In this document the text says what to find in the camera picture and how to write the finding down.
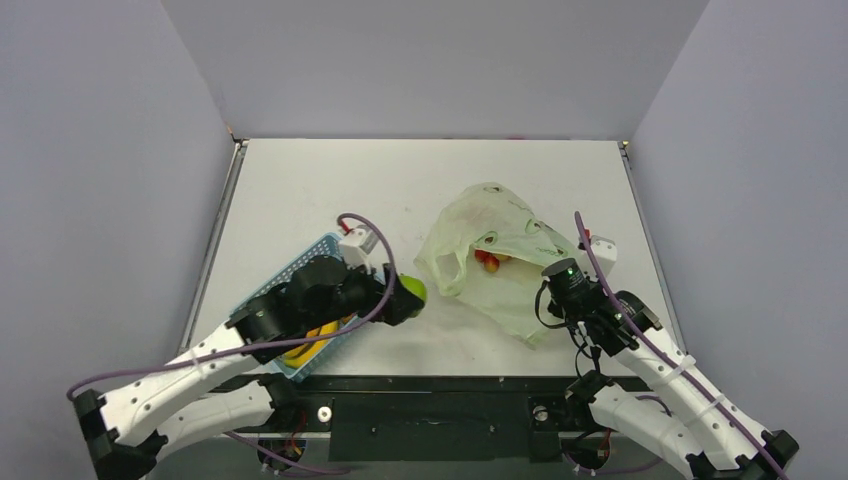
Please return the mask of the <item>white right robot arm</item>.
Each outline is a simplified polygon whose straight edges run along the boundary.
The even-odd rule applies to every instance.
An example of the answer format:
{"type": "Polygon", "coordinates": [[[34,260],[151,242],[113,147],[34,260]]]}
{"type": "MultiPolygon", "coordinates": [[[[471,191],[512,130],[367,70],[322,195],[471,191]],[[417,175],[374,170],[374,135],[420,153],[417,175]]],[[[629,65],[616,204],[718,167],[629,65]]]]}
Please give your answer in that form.
{"type": "Polygon", "coordinates": [[[645,303],[610,294],[568,258],[546,267],[541,289],[559,327],[583,336],[593,358],[605,354],[640,378],[651,405],[591,370],[565,392],[564,413],[578,427],[621,433],[686,479],[784,479],[798,442],[770,431],[730,401],[684,353],[645,303]]]}

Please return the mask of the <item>light green plastic bag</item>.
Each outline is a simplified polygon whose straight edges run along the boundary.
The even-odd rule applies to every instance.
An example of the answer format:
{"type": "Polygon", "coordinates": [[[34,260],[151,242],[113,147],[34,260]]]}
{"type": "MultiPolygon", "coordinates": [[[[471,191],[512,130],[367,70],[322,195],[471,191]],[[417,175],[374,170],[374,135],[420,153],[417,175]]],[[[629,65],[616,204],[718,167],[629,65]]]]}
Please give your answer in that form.
{"type": "Polygon", "coordinates": [[[489,317],[534,348],[549,332],[536,318],[542,270],[578,257],[578,247],[524,200],[487,182],[466,188],[442,209],[414,264],[442,296],[489,317]]]}

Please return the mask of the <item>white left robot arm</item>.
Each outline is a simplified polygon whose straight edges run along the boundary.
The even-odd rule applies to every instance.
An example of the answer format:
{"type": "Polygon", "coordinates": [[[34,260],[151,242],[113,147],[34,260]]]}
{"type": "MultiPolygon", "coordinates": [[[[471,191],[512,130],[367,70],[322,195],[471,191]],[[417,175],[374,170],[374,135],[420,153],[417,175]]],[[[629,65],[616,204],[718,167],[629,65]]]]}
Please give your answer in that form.
{"type": "Polygon", "coordinates": [[[207,394],[229,379],[303,344],[330,339],[321,328],[354,320],[395,326],[425,307],[427,290],[390,264],[376,270],[318,255],[289,278],[245,301],[208,337],[161,370],[72,403],[100,479],[140,479],[168,454],[248,426],[291,427],[298,402],[288,381],[265,375],[227,394],[207,394]]]}

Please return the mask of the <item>red fake fruit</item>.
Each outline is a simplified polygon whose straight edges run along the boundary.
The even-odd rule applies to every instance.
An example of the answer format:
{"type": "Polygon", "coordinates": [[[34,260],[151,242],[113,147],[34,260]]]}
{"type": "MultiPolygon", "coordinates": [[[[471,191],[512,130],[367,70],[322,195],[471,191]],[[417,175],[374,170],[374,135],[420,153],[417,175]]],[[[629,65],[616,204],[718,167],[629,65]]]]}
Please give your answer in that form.
{"type": "Polygon", "coordinates": [[[492,253],[480,249],[475,249],[473,253],[474,259],[489,273],[495,273],[504,262],[509,262],[512,257],[505,254],[492,253]]]}

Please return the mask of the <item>green fake lime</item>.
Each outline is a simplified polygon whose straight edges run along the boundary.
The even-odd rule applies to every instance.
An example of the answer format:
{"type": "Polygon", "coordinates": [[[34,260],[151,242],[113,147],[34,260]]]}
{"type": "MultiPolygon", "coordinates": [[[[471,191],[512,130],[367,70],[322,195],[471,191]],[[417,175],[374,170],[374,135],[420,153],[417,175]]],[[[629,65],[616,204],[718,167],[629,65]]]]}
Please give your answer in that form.
{"type": "Polygon", "coordinates": [[[419,300],[419,305],[415,307],[409,315],[410,318],[415,318],[422,312],[422,310],[426,306],[428,300],[427,288],[422,280],[413,276],[401,274],[399,277],[399,281],[407,292],[409,292],[419,300]]]}

